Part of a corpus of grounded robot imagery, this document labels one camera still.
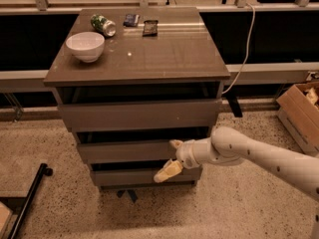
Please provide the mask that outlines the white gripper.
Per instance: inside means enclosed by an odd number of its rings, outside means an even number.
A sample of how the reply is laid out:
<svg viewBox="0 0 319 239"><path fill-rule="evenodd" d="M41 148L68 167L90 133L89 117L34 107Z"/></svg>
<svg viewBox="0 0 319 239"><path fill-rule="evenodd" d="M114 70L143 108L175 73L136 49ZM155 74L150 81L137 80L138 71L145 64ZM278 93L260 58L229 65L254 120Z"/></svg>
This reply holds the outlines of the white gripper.
<svg viewBox="0 0 319 239"><path fill-rule="evenodd" d="M154 176L156 183L164 182L178 174L183 168L193 169L202 164L211 163L213 158L212 144L209 138L181 141L172 139L169 144L176 149L177 160L170 159Z"/></svg>

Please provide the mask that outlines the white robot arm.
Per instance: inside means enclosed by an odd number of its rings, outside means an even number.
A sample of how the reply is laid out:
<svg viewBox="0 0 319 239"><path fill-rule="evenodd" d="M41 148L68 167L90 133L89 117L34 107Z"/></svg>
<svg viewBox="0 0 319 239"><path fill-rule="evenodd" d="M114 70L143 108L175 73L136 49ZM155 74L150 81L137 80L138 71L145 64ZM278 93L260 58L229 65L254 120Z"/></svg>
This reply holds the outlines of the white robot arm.
<svg viewBox="0 0 319 239"><path fill-rule="evenodd" d="M249 160L301 192L319 200L319 158L254 140L227 126L214 127L210 137L182 141L172 139L175 160L169 159L154 176L162 183L205 163L235 165Z"/></svg>

